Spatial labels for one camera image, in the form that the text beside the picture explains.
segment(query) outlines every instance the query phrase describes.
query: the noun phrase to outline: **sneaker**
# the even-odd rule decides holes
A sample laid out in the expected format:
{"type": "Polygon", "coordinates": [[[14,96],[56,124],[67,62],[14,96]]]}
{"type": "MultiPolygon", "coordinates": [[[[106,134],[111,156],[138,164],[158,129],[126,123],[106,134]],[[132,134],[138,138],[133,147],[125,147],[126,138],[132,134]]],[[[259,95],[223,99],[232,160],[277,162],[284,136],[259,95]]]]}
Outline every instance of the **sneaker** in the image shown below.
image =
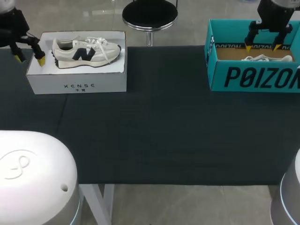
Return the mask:
{"type": "Polygon", "coordinates": [[[121,52],[121,47],[109,43],[101,37],[88,37],[81,40],[53,40],[52,54],[58,68],[78,66],[101,67],[114,61],[121,52]]]}
{"type": "Polygon", "coordinates": [[[290,55],[286,55],[283,58],[270,58],[265,55],[259,55],[255,58],[252,56],[247,56],[245,59],[242,61],[282,61],[282,62],[292,62],[293,58],[290,55]]]}

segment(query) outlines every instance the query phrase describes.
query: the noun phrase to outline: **robotic arm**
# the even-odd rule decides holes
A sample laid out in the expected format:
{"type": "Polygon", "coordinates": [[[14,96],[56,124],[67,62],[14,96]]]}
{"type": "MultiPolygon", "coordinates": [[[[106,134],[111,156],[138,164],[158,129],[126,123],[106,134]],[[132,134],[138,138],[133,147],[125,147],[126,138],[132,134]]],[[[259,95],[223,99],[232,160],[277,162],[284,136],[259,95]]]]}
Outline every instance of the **robotic arm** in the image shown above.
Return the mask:
{"type": "Polygon", "coordinates": [[[0,47],[10,46],[19,62],[24,62],[21,49],[16,45],[25,43],[31,46],[40,66],[45,64],[45,53],[38,45],[39,39],[27,35],[29,26],[21,10],[15,8],[15,0],[0,0],[0,47]]]}
{"type": "Polygon", "coordinates": [[[278,32],[272,44],[272,50],[278,49],[284,42],[288,33],[293,27],[288,24],[294,11],[300,10],[300,0],[261,0],[257,12],[261,21],[252,21],[249,26],[249,33],[245,38],[246,49],[249,52],[253,40],[259,30],[267,29],[269,32],[278,32]]]}

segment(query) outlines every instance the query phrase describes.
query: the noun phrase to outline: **shoelace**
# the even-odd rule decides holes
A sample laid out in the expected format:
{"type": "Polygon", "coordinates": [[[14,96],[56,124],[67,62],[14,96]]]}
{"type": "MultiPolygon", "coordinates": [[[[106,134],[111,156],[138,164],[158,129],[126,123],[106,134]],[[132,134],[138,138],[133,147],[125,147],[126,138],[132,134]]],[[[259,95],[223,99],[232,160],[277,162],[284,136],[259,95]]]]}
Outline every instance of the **shoelace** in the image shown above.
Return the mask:
{"type": "Polygon", "coordinates": [[[268,58],[259,58],[258,57],[253,58],[252,56],[247,56],[246,58],[244,58],[242,61],[269,61],[268,58]]]}
{"type": "Polygon", "coordinates": [[[103,46],[102,46],[102,45],[107,45],[107,41],[104,38],[101,38],[101,37],[87,37],[85,42],[87,42],[88,45],[90,45],[91,47],[100,48],[103,55],[104,55],[104,58],[108,61],[107,55],[106,55],[106,53],[103,49],[103,46]]]}

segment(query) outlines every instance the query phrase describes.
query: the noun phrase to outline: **gray tile floor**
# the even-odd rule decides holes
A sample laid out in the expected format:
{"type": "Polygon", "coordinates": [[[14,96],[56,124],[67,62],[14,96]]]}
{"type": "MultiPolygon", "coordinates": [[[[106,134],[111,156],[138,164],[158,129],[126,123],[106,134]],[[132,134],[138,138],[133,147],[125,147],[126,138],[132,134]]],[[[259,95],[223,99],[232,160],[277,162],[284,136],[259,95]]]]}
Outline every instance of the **gray tile floor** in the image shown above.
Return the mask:
{"type": "MultiPolygon", "coordinates": [[[[178,0],[178,20],[155,33],[155,45],[203,45],[212,18],[259,19],[257,6],[242,0],[178,0]]],[[[16,0],[30,26],[40,36],[45,31],[126,30],[128,46],[144,46],[145,34],[127,27],[121,18],[131,0],[16,0]]],[[[295,12],[293,19],[300,19],[295,12]]]]}
{"type": "MultiPolygon", "coordinates": [[[[145,34],[122,21],[122,10],[129,2],[16,0],[16,6],[23,11],[30,32],[38,37],[45,31],[125,30],[128,46],[145,46],[145,34]]],[[[155,45],[203,45],[209,19],[259,19],[258,3],[179,0],[176,24],[155,33],[155,45]]],[[[300,12],[293,19],[300,19],[300,12]]],[[[270,200],[267,186],[117,185],[112,222],[113,225],[270,225],[270,200]]],[[[87,204],[82,224],[96,224],[87,204]]]]}
{"type": "Polygon", "coordinates": [[[116,185],[112,225],[272,225],[270,201],[267,186],[116,185]]]}

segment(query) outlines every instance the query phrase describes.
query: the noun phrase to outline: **small hole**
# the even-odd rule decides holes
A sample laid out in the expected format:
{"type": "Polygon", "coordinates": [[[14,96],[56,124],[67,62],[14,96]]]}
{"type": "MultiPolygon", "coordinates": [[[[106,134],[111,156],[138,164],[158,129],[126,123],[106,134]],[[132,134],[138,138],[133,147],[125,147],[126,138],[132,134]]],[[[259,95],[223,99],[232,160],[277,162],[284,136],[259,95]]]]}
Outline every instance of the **small hole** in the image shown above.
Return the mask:
{"type": "Polygon", "coordinates": [[[61,188],[61,190],[63,190],[64,192],[67,192],[67,191],[68,191],[68,187],[67,187],[66,184],[62,184],[62,185],[60,186],[60,188],[61,188]]]}

